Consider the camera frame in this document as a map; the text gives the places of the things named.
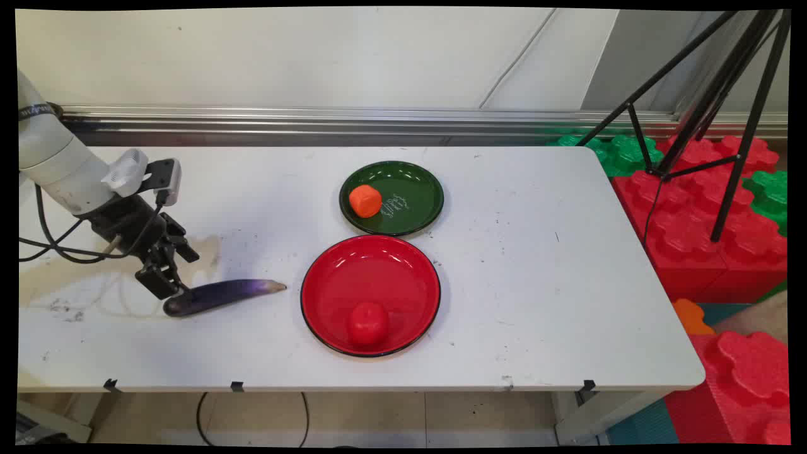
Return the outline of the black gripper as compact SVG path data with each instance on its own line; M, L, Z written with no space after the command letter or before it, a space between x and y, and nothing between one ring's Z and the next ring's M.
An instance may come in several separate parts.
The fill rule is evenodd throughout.
M112 242L118 236L117 249L126 255L141 259L143 267L135 278L156 299L164 301L188 293L190 288L178 275L178 267L173 254L186 262L200 259L190 246L184 227L164 212L158 213L141 196L113 199L79 218L90 222L93 232L106 241Z

